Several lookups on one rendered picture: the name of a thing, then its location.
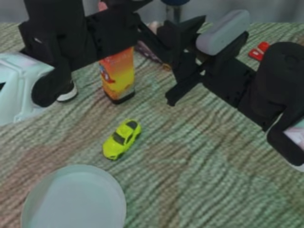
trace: white plate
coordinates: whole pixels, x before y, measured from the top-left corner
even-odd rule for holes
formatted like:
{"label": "white plate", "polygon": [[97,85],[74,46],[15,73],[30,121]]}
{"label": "white plate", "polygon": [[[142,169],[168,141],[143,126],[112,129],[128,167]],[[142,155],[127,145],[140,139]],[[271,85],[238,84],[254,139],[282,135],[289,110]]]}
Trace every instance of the white plate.
{"label": "white plate", "polygon": [[123,228],[126,201],[118,182],[87,165],[62,168],[28,195],[21,228]]}

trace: yellow toy car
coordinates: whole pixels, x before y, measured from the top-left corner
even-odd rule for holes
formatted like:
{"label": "yellow toy car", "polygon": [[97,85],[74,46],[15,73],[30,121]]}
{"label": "yellow toy car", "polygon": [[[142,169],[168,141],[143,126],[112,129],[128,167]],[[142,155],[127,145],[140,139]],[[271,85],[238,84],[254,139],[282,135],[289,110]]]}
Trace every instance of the yellow toy car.
{"label": "yellow toy car", "polygon": [[104,156],[110,160],[119,159],[140,136],[142,128],[135,120],[124,121],[103,144]]}

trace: red object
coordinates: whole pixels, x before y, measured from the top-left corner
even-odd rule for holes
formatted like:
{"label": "red object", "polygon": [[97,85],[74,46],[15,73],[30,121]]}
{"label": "red object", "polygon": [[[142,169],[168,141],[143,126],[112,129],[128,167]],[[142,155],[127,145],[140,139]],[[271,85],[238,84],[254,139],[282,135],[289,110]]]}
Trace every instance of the red object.
{"label": "red object", "polygon": [[252,49],[249,52],[249,56],[257,61],[262,61],[263,59],[263,53],[261,53],[260,51],[258,51],[257,49]]}
{"label": "red object", "polygon": [[266,52],[267,49],[270,47],[270,44],[268,44],[267,42],[263,41],[261,42],[257,48],[259,48],[261,51]]}

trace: blue cap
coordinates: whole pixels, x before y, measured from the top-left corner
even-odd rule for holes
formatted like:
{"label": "blue cap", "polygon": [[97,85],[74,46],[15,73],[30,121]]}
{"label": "blue cap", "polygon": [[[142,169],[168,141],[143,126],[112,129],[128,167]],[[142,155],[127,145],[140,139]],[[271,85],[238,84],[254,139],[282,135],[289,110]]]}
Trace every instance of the blue cap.
{"label": "blue cap", "polygon": [[165,3],[166,5],[170,5],[170,6],[181,6],[183,4],[186,4],[187,2],[189,2],[190,0],[161,0],[163,3]]}

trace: wavy patterned surface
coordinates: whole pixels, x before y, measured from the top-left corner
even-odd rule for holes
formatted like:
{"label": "wavy patterned surface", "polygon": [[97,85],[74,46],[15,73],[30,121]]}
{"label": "wavy patterned surface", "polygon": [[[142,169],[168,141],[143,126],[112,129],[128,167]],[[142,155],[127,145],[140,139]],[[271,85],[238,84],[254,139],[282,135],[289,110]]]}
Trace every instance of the wavy patterned surface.
{"label": "wavy patterned surface", "polygon": [[[22,47],[16,25],[0,25],[0,51]],[[304,44],[303,24],[253,24],[239,58],[260,41]],[[174,79],[135,55],[136,91],[114,106],[104,96],[97,65],[74,73],[78,97],[41,116],[0,128],[0,228],[19,228],[30,189],[69,164],[110,172],[128,204],[126,228],[301,228],[304,174],[291,169],[248,119],[202,86],[175,108],[165,92]],[[142,137],[121,160],[110,162],[101,144],[125,118]]]}

